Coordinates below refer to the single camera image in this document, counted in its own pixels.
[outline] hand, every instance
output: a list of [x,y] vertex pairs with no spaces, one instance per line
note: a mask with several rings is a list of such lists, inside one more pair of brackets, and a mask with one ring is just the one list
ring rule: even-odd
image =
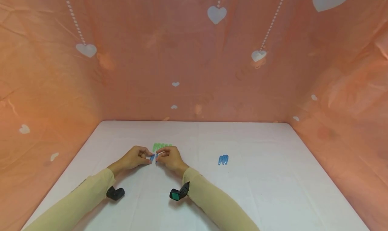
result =
[[183,162],[181,154],[176,147],[163,147],[156,151],[156,153],[159,154],[156,158],[157,162],[165,164],[169,170],[183,178],[183,174],[189,168],[189,165]]
[[111,164],[108,169],[112,170],[116,177],[122,170],[130,170],[138,165],[149,165],[151,160],[146,157],[153,156],[146,147],[133,146],[121,159]]

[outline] orange fabric wall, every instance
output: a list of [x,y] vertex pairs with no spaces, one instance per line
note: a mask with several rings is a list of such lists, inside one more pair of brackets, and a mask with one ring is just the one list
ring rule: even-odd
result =
[[106,119],[288,122],[387,230],[386,1],[0,0],[0,230]]

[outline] beige sleeve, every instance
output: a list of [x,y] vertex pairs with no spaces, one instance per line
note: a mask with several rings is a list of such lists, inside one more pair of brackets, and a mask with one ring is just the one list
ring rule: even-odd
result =
[[105,197],[115,182],[110,169],[87,177],[74,191],[62,198],[31,223],[25,231],[70,231],[78,221]]
[[222,231],[259,231],[243,209],[225,192],[205,179],[193,168],[188,168],[182,180],[190,182],[188,196]]

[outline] left hand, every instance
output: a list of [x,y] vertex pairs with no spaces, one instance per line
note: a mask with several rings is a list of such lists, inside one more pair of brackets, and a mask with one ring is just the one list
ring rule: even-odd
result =
[[138,165],[151,164],[151,160],[146,159],[146,157],[153,155],[146,147],[133,146],[121,159],[108,166],[108,169],[112,170],[116,177],[122,170],[130,170]]
[[141,146],[133,146],[121,159],[118,161],[121,162],[124,169],[130,170],[138,165],[149,165],[151,160],[146,159],[145,157],[151,157],[154,154],[151,153],[148,148]]

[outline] right hand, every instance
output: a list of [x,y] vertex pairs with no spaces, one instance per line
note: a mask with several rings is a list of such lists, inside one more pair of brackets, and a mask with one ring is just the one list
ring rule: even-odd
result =
[[182,160],[179,150],[175,146],[163,147],[156,151],[158,157],[156,161],[163,163],[166,167],[175,172],[179,178],[183,178],[183,174],[189,168],[189,165],[185,164]]

